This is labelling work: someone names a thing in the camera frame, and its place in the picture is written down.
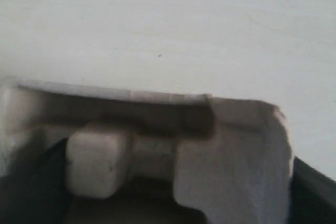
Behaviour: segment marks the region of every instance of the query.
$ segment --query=white surface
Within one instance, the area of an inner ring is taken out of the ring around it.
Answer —
[[[272,102],[336,180],[335,3],[0,0],[0,73]]]

